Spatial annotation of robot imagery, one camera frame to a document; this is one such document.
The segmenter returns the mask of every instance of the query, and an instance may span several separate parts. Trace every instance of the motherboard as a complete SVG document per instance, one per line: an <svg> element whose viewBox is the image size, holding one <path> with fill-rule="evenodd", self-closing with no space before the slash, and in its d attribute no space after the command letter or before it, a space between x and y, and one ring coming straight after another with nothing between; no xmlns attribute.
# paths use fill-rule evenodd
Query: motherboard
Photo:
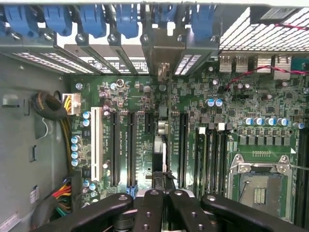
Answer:
<svg viewBox="0 0 309 232"><path fill-rule="evenodd" d="M72 165L83 204L153 187L157 158L198 198L219 193L293 222L300 131L309 77L207 68L159 82L149 76L74 76Z"/></svg>

